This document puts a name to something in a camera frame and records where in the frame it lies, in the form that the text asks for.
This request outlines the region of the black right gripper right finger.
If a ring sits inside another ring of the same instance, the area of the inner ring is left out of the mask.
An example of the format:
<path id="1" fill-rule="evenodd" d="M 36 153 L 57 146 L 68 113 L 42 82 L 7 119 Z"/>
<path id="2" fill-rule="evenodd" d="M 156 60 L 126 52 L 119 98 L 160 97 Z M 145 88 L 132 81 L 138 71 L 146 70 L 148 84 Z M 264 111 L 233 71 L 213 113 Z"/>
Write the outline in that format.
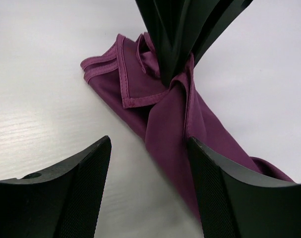
<path id="1" fill-rule="evenodd" d="M 252 171 L 194 137 L 187 151 L 206 238 L 301 238 L 301 184 Z"/>

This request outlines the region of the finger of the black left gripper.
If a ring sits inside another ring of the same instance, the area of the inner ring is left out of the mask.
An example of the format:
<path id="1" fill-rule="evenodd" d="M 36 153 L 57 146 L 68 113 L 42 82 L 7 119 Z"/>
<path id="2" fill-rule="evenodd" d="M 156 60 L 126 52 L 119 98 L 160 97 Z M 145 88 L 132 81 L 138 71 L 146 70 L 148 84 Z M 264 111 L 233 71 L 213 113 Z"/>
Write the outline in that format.
<path id="1" fill-rule="evenodd" d="M 186 59 L 181 46 L 190 1 L 137 0 L 136 4 L 155 47 L 161 81 L 169 86 Z"/>
<path id="2" fill-rule="evenodd" d="M 251 3 L 252 0 L 220 0 L 216 4 L 192 48 L 194 64 L 198 64 L 209 47 Z"/>

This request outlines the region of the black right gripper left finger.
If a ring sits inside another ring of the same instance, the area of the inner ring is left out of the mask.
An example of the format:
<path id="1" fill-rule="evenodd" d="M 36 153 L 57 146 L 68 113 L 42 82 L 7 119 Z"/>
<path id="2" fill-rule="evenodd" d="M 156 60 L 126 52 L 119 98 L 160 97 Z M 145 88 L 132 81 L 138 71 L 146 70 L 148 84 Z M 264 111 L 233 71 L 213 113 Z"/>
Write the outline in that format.
<path id="1" fill-rule="evenodd" d="M 111 149 L 104 136 L 45 169 L 0 180 L 0 238 L 92 238 Z"/>

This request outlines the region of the purple satin napkin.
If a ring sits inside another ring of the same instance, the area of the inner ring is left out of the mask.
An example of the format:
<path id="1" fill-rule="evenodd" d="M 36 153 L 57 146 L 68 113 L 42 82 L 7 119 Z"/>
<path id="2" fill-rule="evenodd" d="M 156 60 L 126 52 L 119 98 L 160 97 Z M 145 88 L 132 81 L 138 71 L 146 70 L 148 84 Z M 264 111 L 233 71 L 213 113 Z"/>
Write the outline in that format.
<path id="1" fill-rule="evenodd" d="M 193 58 L 165 87 L 148 33 L 136 41 L 117 35 L 103 55 L 82 61 L 84 80 L 143 140 L 146 150 L 199 218 L 186 151 L 195 137 L 217 153 L 258 173 L 290 181 L 271 163 L 249 156 L 195 89 Z"/>

